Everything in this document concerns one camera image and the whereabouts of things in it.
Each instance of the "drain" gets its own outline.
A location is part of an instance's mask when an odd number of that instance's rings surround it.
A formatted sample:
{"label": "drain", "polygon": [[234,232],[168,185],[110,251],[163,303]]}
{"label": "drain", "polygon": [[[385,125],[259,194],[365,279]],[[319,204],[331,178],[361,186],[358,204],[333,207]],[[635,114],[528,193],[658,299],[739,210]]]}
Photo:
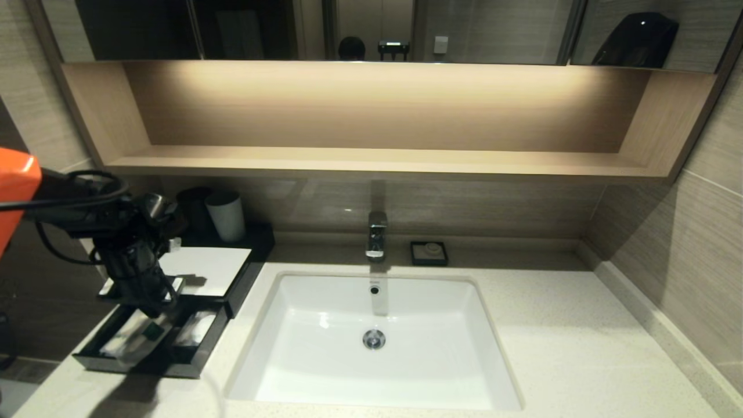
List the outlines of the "drain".
{"label": "drain", "polygon": [[385,337],[384,334],[378,329],[370,329],[369,331],[364,333],[361,341],[363,341],[366,348],[370,350],[379,350],[380,348],[384,347],[384,343],[387,341],[387,337]]}

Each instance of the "chrome faucet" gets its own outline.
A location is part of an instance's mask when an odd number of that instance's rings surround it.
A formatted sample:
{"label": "chrome faucet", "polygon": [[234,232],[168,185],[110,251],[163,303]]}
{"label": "chrome faucet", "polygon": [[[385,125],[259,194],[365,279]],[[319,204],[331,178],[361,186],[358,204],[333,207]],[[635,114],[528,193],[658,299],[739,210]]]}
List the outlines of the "chrome faucet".
{"label": "chrome faucet", "polygon": [[384,261],[384,231],[387,229],[387,214],[375,210],[369,214],[369,241],[366,243],[366,258],[372,263]]}

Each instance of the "sink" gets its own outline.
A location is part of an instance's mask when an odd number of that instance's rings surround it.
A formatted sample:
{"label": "sink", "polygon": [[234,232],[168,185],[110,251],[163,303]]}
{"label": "sink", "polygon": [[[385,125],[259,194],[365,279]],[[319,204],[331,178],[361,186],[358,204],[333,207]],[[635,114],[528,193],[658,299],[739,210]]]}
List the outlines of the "sink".
{"label": "sink", "polygon": [[469,281],[284,275],[260,318],[231,399],[522,409]]}

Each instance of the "soap dish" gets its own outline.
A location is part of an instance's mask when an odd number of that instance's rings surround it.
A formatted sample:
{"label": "soap dish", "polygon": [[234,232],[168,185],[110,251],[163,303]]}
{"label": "soap dish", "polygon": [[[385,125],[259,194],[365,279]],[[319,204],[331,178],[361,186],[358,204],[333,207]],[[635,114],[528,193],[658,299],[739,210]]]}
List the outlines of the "soap dish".
{"label": "soap dish", "polygon": [[446,266],[449,264],[447,249],[443,242],[413,241],[410,257],[414,266]]}

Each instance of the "white stone countertop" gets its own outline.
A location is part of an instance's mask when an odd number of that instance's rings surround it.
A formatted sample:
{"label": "white stone countertop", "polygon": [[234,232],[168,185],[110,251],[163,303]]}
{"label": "white stone countertop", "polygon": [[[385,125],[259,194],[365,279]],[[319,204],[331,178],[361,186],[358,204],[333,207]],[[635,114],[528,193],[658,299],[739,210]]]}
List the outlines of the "white stone countertop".
{"label": "white stone countertop", "polygon": [[450,248],[450,267],[410,267],[409,256],[399,251],[390,257],[387,274],[468,277],[477,284],[513,371],[523,411],[225,399],[234,364],[247,352],[249,335],[277,274],[369,273],[361,247],[315,247],[276,247],[237,317],[227,325],[201,380],[125,379],[87,372],[67,357],[15,418],[717,417],[655,340],[573,254]]}

